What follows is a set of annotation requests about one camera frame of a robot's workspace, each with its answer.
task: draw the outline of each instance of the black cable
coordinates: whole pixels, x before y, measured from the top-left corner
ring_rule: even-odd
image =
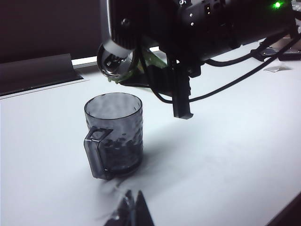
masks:
[[[159,92],[154,88],[152,82],[151,82],[151,79],[149,77],[149,73],[148,73],[148,70],[147,70],[147,66],[146,66],[146,62],[144,60],[144,57],[143,57],[143,53],[142,53],[142,49],[141,47],[139,46],[138,47],[138,55],[139,55],[139,59],[140,59],[140,62],[141,62],[141,65],[142,65],[142,68],[144,70],[144,74],[146,76],[146,80],[147,80],[147,83],[149,84],[149,88],[152,90],[152,92],[156,95],[156,97],[161,100],[162,102],[164,103],[167,103],[167,104],[172,104],[173,102],[171,100],[166,100],[164,99],[160,94]]]
[[[194,102],[194,101],[197,101],[197,100],[201,100],[201,99],[204,99],[204,98],[207,98],[207,97],[210,97],[214,94],[217,94],[237,83],[239,83],[240,81],[250,77],[251,75],[255,74],[256,72],[258,72],[259,70],[261,70],[262,68],[264,68],[265,66],[267,66],[268,64],[270,64],[272,61],[274,61],[275,59],[277,59],[280,55],[282,55],[285,51],[287,51],[291,46],[293,46],[297,41],[299,41],[301,39],[301,33],[298,34],[292,41],[290,41],[286,46],[284,46],[281,50],[279,50],[279,52],[277,52],[274,56],[272,56],[270,59],[268,59],[266,62],[262,63],[261,65],[259,65],[258,67],[254,68],[253,70],[249,71],[247,74],[241,76],[240,78],[238,79],[235,79],[234,81],[210,92],[210,93],[207,93],[205,95],[202,95],[202,96],[199,96],[199,97],[195,97],[195,98],[192,98],[189,100],[189,102]]]
[[[273,35],[271,37],[266,38],[257,49],[255,49],[251,53],[248,53],[248,54],[246,54],[244,56],[241,56],[237,59],[229,60],[229,61],[223,61],[223,62],[209,59],[209,60],[206,60],[205,63],[208,64],[208,65],[211,65],[211,66],[215,66],[215,67],[226,67],[226,66],[230,66],[230,65],[240,63],[240,62],[245,61],[249,58],[252,58],[256,54],[260,53],[265,48],[269,47],[271,44],[273,44],[276,41],[278,41],[279,39],[283,38],[287,33],[288,32],[285,31],[285,32],[282,32],[280,34],[276,34],[276,35]]]
[[[294,15],[297,20],[301,20],[301,12],[300,11],[294,11]]]

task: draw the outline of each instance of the green object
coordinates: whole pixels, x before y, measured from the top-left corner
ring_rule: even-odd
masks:
[[[147,66],[149,65],[155,65],[158,68],[164,68],[166,67],[166,63],[164,61],[162,61],[159,57],[157,57],[155,54],[153,54],[152,52],[149,52],[146,49],[142,49],[142,54],[145,60],[145,63]],[[134,67],[132,70],[130,70],[129,72],[125,73],[123,76],[118,77],[118,78],[108,78],[108,81],[114,81],[117,84],[120,83],[121,81],[124,81],[130,77],[132,77],[133,75],[136,74],[142,74],[143,72],[143,68],[142,65],[140,63],[140,60],[138,60],[138,63],[136,65],[136,67]]]
[[[272,6],[274,9],[279,9],[282,5],[283,5],[282,1],[277,1]]]

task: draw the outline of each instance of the mug handle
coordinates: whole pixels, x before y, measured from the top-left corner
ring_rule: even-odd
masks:
[[[84,147],[87,153],[92,175],[95,178],[109,180],[113,177],[113,175],[111,175],[110,172],[104,167],[99,149],[99,145],[103,139],[105,139],[112,131],[112,129],[102,129],[93,126],[89,130],[84,140]],[[102,135],[97,138],[92,138],[95,132],[101,132]]]

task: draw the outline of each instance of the transparent gray mug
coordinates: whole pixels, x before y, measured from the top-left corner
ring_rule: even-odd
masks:
[[[84,107],[89,132],[84,147],[92,175],[110,180],[133,172],[143,157],[141,100],[127,93],[108,93]]]

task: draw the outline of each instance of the white tabletop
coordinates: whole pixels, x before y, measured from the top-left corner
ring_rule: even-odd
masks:
[[[192,103],[189,120],[92,69],[81,69],[87,81],[1,100],[1,225],[102,226],[132,189],[157,226],[264,226],[301,191],[301,63],[286,64]],[[191,97],[257,65],[202,66]],[[118,189],[120,179],[92,177],[83,147],[85,102],[115,91],[138,96],[144,120],[143,163]]]

